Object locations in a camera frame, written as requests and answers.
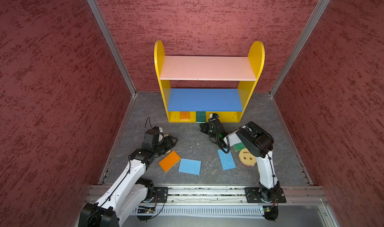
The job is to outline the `tan orange-backed sponge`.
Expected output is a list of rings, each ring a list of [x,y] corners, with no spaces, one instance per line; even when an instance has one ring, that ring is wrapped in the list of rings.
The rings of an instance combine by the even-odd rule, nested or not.
[[[180,121],[190,121],[191,116],[189,111],[180,112]]]

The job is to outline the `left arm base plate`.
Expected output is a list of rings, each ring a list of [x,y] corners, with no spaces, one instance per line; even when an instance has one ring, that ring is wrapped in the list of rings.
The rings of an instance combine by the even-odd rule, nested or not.
[[[168,192],[168,187],[150,187],[143,203],[166,203]]]

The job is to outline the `dark green sponge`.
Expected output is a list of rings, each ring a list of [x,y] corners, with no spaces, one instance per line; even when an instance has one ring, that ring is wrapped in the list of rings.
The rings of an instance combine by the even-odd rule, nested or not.
[[[196,123],[205,123],[206,122],[206,112],[197,111],[196,112]]]

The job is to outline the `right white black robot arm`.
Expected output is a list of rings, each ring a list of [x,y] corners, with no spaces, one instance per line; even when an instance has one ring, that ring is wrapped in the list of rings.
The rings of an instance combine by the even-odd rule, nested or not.
[[[220,120],[210,118],[199,124],[200,131],[209,136],[224,154],[230,154],[230,147],[243,144],[257,164],[259,170],[259,194],[264,203],[271,203],[278,198],[281,189],[273,164],[273,137],[262,127],[248,122],[232,133],[226,133]]]

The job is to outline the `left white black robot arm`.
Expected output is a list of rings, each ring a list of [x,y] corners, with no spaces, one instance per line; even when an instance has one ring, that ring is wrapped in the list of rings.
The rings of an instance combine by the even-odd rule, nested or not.
[[[112,186],[94,204],[87,203],[79,216],[79,227],[121,227],[143,201],[156,196],[153,181],[142,176],[157,156],[171,150],[176,137],[162,133],[145,140],[129,156],[129,162]]]

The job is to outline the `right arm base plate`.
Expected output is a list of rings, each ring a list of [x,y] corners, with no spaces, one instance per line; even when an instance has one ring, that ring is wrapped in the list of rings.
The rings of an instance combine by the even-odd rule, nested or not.
[[[245,188],[247,203],[253,204],[285,204],[287,202],[283,189],[281,187],[272,188]]]

